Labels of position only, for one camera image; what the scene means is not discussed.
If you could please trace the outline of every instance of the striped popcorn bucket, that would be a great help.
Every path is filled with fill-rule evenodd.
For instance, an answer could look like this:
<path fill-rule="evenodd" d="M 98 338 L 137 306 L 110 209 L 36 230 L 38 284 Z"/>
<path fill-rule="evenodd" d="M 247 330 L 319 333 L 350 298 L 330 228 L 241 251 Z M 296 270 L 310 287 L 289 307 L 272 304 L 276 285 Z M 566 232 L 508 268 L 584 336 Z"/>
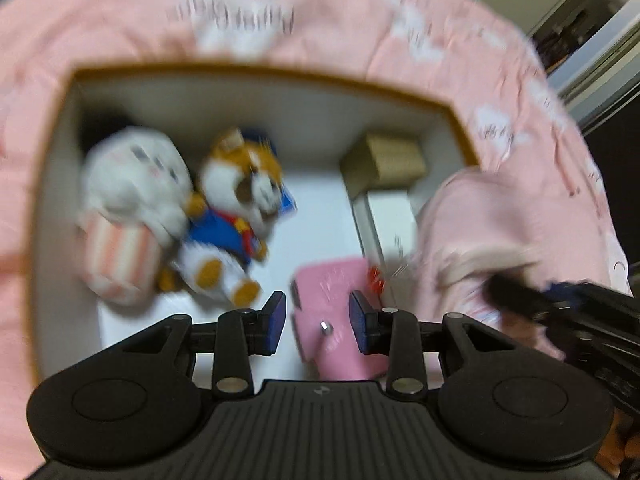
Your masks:
<path fill-rule="evenodd" d="M 89 213 L 82 276 L 104 300 L 129 306 L 141 303 L 154 285 L 162 247 L 143 223 L 121 224 Z"/>

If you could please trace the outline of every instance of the white plush toy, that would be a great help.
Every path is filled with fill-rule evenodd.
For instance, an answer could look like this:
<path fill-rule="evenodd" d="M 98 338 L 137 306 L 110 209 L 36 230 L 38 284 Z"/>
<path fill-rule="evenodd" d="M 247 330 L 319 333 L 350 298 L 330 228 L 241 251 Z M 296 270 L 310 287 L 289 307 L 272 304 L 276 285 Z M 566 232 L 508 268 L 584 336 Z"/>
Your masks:
<path fill-rule="evenodd" d="M 169 137 L 137 126 L 98 143 L 82 171 L 82 275 L 119 304 L 150 292 L 162 254 L 188 227 L 192 183 Z"/>

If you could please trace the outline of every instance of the ribbed black surface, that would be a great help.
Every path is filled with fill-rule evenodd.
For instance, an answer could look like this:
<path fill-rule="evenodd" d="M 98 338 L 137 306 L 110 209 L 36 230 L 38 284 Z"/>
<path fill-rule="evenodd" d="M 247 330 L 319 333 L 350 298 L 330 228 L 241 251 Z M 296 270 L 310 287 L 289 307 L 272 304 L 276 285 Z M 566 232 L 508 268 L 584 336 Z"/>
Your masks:
<path fill-rule="evenodd" d="M 47 463 L 34 480 L 604 480 L 592 463 L 515 472 L 461 452 L 425 407 L 376 383 L 270 381 L 255 398 L 221 404 L 190 443 L 155 462 L 98 472 Z"/>

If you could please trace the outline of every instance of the plush toy face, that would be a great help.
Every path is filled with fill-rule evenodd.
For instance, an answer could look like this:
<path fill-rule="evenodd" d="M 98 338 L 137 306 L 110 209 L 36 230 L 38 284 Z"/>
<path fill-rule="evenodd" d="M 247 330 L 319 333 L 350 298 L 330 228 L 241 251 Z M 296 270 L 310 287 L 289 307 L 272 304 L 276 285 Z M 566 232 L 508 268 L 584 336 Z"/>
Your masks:
<path fill-rule="evenodd" d="M 268 146 L 233 130 L 215 144 L 200 188 L 210 207 L 247 220 L 258 238 L 266 238 L 282 204 L 282 169 Z"/>
<path fill-rule="evenodd" d="M 192 189 L 189 171 L 171 140 L 161 132 L 133 126 L 89 152 L 84 178 L 90 198 L 96 196 L 106 208 L 123 212 L 182 207 Z"/>

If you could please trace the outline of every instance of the plush toy foot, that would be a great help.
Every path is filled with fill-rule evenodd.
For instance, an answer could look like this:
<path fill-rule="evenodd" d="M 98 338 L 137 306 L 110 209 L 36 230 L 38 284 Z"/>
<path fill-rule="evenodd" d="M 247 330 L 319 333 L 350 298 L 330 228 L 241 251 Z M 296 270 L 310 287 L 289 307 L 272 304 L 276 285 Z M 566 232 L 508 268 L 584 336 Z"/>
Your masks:
<path fill-rule="evenodd" d="M 247 280 L 238 286 L 231 297 L 231 302 L 236 308 L 244 308 L 252 304 L 258 294 L 260 294 L 260 285 L 257 282 Z"/>
<path fill-rule="evenodd" d="M 173 269 L 165 267 L 158 275 L 158 289 L 160 292 L 175 292 L 180 289 L 178 277 Z"/>
<path fill-rule="evenodd" d="M 196 285 L 200 288 L 211 288 L 218 284 L 222 274 L 222 262 L 209 260 L 204 263 L 196 275 Z"/>

